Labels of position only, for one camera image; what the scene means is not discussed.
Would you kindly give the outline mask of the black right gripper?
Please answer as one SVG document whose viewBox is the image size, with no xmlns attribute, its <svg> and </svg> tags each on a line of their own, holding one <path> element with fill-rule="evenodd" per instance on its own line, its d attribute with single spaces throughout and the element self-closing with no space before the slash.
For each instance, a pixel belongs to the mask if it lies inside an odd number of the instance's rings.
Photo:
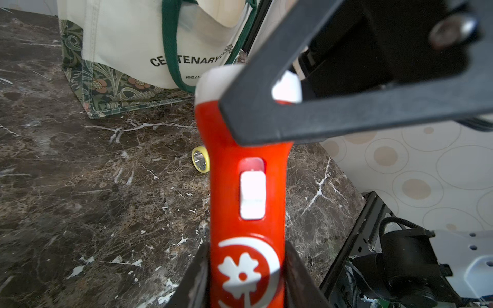
<svg viewBox="0 0 493 308">
<path fill-rule="evenodd" d="M 466 49 L 477 39 L 478 23 L 483 36 Z M 294 105 L 275 102 L 273 86 L 310 40 L 299 57 L 310 96 L 404 84 Z M 299 1 L 219 108 L 242 146 L 491 114 L 492 2 Z"/>
</svg>

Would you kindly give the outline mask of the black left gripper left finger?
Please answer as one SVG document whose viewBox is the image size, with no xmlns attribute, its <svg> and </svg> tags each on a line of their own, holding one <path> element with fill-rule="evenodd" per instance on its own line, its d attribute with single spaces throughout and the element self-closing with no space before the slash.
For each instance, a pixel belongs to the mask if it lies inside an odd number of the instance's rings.
<svg viewBox="0 0 493 308">
<path fill-rule="evenodd" d="M 202 243 L 165 308 L 209 307 L 210 244 Z"/>
</svg>

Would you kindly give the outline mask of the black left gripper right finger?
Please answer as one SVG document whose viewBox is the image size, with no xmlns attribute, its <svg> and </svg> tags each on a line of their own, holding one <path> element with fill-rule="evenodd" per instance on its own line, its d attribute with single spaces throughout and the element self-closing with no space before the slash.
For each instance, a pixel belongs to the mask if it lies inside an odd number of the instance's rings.
<svg viewBox="0 0 493 308">
<path fill-rule="evenodd" d="M 285 308 L 330 308 L 324 294 L 315 286 L 295 247 L 285 242 Z"/>
</svg>

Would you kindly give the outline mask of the purple flashlight horizontal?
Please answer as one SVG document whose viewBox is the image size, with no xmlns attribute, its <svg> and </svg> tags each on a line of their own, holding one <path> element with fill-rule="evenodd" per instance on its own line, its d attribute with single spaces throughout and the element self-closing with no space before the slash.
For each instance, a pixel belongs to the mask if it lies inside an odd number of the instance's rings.
<svg viewBox="0 0 493 308">
<path fill-rule="evenodd" d="M 200 173 L 209 173 L 210 158 L 204 145 L 194 148 L 191 152 L 191 159 L 195 169 Z"/>
</svg>

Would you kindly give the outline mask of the red flashlight with logo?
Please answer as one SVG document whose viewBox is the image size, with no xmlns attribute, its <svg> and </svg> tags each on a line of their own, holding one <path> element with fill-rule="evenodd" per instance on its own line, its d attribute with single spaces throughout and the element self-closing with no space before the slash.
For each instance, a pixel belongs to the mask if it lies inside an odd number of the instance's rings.
<svg viewBox="0 0 493 308">
<path fill-rule="evenodd" d="M 209 159 L 211 307 L 285 304 L 286 172 L 291 142 L 242 147 L 219 109 L 241 64 L 204 73 L 195 119 Z"/>
</svg>

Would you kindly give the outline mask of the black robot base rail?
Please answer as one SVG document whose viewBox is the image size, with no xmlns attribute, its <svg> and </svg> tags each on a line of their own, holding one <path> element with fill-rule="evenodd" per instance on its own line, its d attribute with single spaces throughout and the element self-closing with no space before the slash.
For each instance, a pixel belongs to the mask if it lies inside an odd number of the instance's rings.
<svg viewBox="0 0 493 308">
<path fill-rule="evenodd" d="M 393 216 L 376 191 L 363 195 L 363 207 L 353 229 L 338 253 L 320 290 L 330 307 L 374 307 L 373 299 L 366 299 L 359 289 L 359 275 L 350 265 L 357 257 L 378 252 L 378 227 L 386 216 Z"/>
</svg>

